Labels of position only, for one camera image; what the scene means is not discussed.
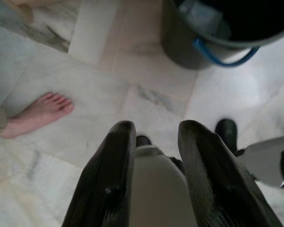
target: black shoe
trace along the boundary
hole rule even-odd
[[[238,152],[237,149],[237,137],[238,130],[237,125],[233,120],[222,119],[218,122],[215,133],[217,133],[228,149],[234,154],[234,156],[240,156],[243,152]]]
[[[137,136],[136,148],[144,145],[151,145],[151,140],[147,136]]]

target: black bucket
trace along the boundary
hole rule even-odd
[[[178,10],[184,0],[163,0],[161,43],[166,54],[177,64],[201,69],[217,64],[235,67],[248,61],[265,44],[284,36],[284,0],[202,0],[223,12],[232,35],[228,40],[203,34]],[[242,59],[222,62],[250,48]]]

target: bucket rim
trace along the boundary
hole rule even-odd
[[[205,35],[202,34],[202,32],[195,28],[194,26],[192,26],[183,16],[183,14],[181,14],[177,8],[177,6],[175,5],[174,0],[166,0],[169,2],[169,4],[172,6],[174,13],[177,14],[177,16],[180,17],[180,19],[183,21],[183,23],[188,26],[190,29],[196,31],[197,35],[200,36],[201,38],[203,38],[206,41],[211,41],[213,43],[222,45],[222,46],[226,46],[226,47],[234,47],[234,48],[247,48],[247,47],[259,47],[259,46],[263,46],[269,43],[272,43],[274,41],[277,41],[278,39],[282,38],[284,36],[284,30],[281,31],[280,33],[277,33],[269,38],[266,39],[262,39],[262,40],[255,40],[255,41],[250,41],[250,42],[240,42],[240,41],[230,41],[230,40],[223,40],[217,37],[213,37],[210,35]]]

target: bare foot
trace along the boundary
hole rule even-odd
[[[18,115],[9,118],[1,137],[10,139],[34,131],[70,114],[74,109],[70,99],[59,93],[46,93]]]

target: bucket handle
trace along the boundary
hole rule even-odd
[[[259,50],[259,46],[258,47],[252,47],[250,49],[250,51],[240,60],[232,62],[232,63],[224,63],[222,61],[220,61],[219,59],[217,59],[208,49],[207,47],[204,45],[203,41],[201,38],[196,38],[193,42],[193,46],[199,51],[201,52],[207,59],[209,59],[210,61],[212,61],[213,63],[219,65],[219,66],[223,66],[223,67],[235,67],[235,66],[239,66],[241,64],[244,64],[245,62],[247,62],[252,56],[254,56],[254,54]]]

